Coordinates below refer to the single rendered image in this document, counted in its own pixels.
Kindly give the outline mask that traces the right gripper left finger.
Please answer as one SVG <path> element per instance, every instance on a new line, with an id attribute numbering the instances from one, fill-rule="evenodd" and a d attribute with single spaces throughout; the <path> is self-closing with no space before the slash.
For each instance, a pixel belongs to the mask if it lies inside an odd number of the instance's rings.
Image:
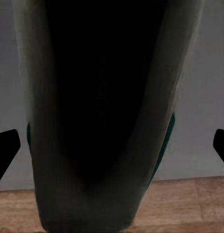
<path id="1" fill-rule="evenodd" d="M 0 133 L 0 180 L 20 149 L 16 129 Z"/>

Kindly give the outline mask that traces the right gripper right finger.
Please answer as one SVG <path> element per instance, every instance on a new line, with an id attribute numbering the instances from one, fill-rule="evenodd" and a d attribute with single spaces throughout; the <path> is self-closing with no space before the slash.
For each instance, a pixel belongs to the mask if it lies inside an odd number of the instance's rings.
<path id="1" fill-rule="evenodd" d="M 224 130 L 218 129 L 213 143 L 214 148 L 224 161 Z"/>

